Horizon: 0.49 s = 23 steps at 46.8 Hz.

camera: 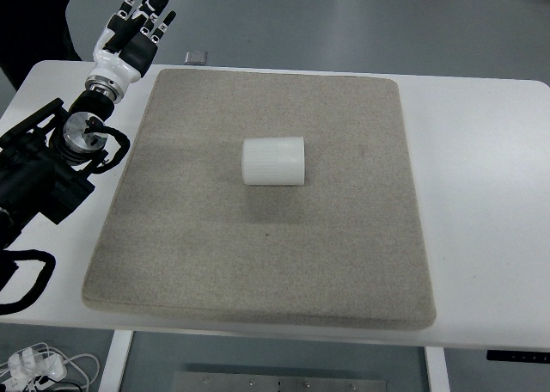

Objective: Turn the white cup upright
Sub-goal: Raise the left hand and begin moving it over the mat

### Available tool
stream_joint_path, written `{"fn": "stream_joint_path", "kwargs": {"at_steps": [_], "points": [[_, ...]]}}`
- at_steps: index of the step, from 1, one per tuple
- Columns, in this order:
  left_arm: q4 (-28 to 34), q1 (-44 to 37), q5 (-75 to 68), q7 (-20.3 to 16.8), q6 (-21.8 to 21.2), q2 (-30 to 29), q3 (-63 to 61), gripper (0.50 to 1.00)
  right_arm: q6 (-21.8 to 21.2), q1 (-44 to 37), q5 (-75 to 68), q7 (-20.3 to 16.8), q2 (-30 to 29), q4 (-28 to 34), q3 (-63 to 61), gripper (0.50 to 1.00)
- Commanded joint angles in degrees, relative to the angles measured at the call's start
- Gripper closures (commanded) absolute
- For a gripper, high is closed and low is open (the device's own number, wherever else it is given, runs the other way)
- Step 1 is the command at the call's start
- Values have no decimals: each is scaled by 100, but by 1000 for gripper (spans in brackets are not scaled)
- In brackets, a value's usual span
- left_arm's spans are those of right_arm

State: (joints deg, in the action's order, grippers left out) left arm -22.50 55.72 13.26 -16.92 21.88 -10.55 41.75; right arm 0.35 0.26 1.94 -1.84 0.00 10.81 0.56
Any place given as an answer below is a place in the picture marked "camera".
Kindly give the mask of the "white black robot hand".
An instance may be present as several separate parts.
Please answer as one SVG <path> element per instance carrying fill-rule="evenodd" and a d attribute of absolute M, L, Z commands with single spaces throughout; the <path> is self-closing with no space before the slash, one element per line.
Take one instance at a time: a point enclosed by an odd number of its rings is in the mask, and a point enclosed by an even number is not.
<path fill-rule="evenodd" d="M 171 10 L 149 37 L 156 20 L 168 5 L 168 0 L 142 0 L 131 13 L 135 1 L 123 1 L 96 42 L 93 53 L 95 65 L 88 75 L 88 90 L 126 92 L 132 83 L 145 76 L 152 65 L 157 53 L 157 43 L 168 31 L 176 12 Z M 130 40 L 115 51 L 107 43 L 116 37 L 129 14 Z"/>

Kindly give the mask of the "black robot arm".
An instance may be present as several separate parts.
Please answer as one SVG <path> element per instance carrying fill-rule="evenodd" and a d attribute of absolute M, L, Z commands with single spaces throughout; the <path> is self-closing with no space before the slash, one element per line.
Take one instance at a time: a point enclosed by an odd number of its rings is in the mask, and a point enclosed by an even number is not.
<path fill-rule="evenodd" d="M 1 0 L 1 69 L 22 86 L 46 60 L 78 60 L 70 0 Z M 94 190 L 91 175 L 117 166 L 128 137 L 107 125 L 129 86 L 145 76 L 173 21 L 168 0 L 123 0 L 101 32 L 84 91 L 69 108 L 53 100 L 1 137 L 1 245 L 42 215 L 58 224 Z"/>

